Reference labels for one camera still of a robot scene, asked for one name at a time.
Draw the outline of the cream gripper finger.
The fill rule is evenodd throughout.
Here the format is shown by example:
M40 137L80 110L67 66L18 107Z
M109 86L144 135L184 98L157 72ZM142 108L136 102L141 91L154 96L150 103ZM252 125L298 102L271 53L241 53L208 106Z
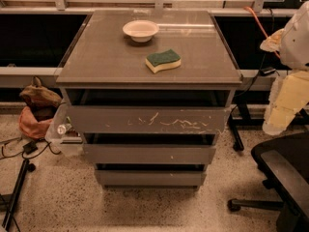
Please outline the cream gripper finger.
M278 76L272 83L268 100L263 131L278 135L309 102L309 72L293 71L286 77Z
M260 49L266 52L281 51L284 29L279 29L260 44Z

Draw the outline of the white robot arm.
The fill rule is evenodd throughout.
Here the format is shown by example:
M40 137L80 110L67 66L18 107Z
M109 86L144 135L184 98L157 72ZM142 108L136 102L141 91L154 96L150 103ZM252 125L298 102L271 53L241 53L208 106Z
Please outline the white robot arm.
M283 29L260 45L267 52L278 51L280 61L292 71L272 83L263 131L278 135L309 102L309 2L296 11Z

